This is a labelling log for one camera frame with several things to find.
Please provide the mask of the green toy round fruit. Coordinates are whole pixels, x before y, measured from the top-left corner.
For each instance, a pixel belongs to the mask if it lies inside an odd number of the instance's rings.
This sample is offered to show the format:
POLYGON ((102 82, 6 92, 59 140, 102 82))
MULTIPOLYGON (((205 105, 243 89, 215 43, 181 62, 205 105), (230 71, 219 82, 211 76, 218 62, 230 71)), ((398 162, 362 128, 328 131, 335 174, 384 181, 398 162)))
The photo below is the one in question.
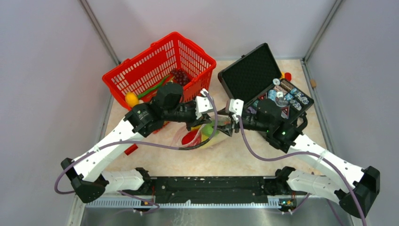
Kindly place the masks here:
POLYGON ((210 137, 212 135, 212 133, 214 132, 214 125, 215 125, 214 121, 211 123, 205 124, 200 130, 201 134, 206 137, 210 137))

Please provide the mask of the red toy bell pepper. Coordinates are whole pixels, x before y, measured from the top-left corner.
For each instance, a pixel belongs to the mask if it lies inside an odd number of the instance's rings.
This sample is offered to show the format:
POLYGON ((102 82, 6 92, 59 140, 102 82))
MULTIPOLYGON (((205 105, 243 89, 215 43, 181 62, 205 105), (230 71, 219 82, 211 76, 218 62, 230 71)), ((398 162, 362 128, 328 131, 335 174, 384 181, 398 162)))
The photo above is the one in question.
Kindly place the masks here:
POLYGON ((184 147, 195 146, 198 145, 200 142, 201 142, 201 134, 198 129, 188 132, 181 140, 181 144, 184 147))

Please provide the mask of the clear zip top bag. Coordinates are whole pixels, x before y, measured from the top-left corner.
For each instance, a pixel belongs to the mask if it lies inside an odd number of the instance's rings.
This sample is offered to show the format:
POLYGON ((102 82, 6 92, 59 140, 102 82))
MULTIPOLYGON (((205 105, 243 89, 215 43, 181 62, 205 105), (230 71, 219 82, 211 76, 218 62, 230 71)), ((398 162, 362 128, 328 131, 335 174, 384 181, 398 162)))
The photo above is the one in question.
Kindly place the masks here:
MULTIPOLYGON (((174 134, 170 145, 175 147, 192 147, 195 145, 199 145, 201 142, 205 141, 211 136, 214 130, 214 123, 215 117, 212 116, 211 123, 192 127, 190 131, 188 131, 185 126, 183 126, 174 134)), ((213 138, 205 145, 199 147, 199 149, 212 147, 220 142, 223 142, 228 137, 228 135, 218 130, 213 138)))

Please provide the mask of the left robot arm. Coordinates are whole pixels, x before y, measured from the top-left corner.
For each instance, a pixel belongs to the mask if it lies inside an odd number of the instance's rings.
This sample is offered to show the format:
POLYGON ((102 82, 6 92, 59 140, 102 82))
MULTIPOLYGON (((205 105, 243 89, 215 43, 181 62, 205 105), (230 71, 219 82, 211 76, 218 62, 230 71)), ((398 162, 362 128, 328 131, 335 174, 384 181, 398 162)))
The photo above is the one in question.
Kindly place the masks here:
POLYGON ((133 144, 179 150, 179 147, 145 142, 144 138, 161 129, 165 122, 184 122, 187 129, 210 123, 208 115, 216 113, 213 98, 206 89, 189 102, 184 102, 183 87, 168 82, 158 88, 149 102, 135 105, 118 125, 85 154, 62 161, 63 175, 71 182, 73 193, 83 203, 90 203, 103 194, 124 190, 146 194, 151 182, 141 169, 105 171, 109 164, 133 144))

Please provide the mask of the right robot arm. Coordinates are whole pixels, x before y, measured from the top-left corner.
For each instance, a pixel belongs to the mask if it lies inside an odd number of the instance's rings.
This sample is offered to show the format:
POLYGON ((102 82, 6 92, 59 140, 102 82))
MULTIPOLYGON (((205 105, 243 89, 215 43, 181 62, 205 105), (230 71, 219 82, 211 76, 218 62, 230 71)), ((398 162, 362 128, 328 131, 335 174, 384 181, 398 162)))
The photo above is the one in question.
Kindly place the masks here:
POLYGON ((372 166, 362 168, 336 156, 282 118, 281 113, 282 110, 270 99, 259 101, 255 114, 244 109, 242 100, 230 99, 219 114, 229 116, 231 122, 220 130, 228 135, 240 132, 247 149, 259 160, 271 162, 296 156, 322 173, 316 176, 284 168, 280 171, 283 175, 276 181, 280 193, 288 194, 293 190, 315 194, 365 220, 380 192, 380 171, 372 166), (259 156, 250 146, 246 130, 266 133, 269 144, 285 155, 274 158, 259 156))

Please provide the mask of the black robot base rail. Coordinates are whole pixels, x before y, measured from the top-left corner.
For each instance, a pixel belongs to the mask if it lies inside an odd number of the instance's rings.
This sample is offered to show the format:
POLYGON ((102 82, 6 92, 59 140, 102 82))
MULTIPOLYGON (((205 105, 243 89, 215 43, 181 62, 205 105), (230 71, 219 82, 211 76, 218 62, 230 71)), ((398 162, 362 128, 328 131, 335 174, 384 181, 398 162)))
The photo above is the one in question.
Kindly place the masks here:
POLYGON ((156 203, 250 204, 267 203, 270 196, 293 195, 275 177, 152 177, 132 195, 147 195, 156 203))

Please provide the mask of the green toy chili pepper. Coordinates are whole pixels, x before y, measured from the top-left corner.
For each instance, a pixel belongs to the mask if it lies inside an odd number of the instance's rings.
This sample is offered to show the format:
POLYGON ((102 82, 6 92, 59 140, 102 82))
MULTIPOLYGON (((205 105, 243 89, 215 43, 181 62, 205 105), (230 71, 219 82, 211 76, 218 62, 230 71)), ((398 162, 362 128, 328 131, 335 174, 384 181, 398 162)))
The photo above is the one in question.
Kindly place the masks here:
POLYGON ((172 80, 174 77, 169 74, 168 76, 165 76, 161 81, 159 81, 158 83, 156 83, 155 85, 153 85, 152 87, 148 88, 147 90, 145 90, 144 92, 140 93, 137 95, 138 99, 143 98, 144 96, 148 95, 149 93, 155 91, 156 89, 158 89, 160 86, 162 86, 164 83, 172 80))

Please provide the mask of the red plastic shopping basket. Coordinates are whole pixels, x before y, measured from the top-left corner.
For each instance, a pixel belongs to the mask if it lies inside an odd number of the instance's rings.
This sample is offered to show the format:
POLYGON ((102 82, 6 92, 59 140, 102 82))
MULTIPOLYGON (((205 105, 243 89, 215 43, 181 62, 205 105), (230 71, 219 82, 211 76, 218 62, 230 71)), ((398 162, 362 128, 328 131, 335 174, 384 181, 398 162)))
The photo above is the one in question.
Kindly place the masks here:
POLYGON ((102 80, 115 100, 127 110, 125 101, 129 92, 149 101, 154 95, 153 87, 161 81, 170 81, 171 71, 181 69, 190 82, 184 86, 184 100, 194 99, 200 91, 208 89, 216 61, 200 46, 178 32, 172 32, 152 43, 137 56, 126 59, 106 73, 102 80))

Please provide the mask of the black poker chip case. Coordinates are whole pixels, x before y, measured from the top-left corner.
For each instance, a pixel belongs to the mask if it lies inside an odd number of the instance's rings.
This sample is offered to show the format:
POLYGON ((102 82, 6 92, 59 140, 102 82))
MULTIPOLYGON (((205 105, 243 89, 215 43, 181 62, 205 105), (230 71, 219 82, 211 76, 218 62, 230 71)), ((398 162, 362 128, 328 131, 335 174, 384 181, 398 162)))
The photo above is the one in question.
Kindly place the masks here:
POLYGON ((267 43, 221 70, 218 79, 228 97, 242 100, 250 113, 257 111, 260 101, 270 99, 281 109, 282 118, 293 123, 298 118, 305 119, 314 104, 309 95, 282 77, 267 43))

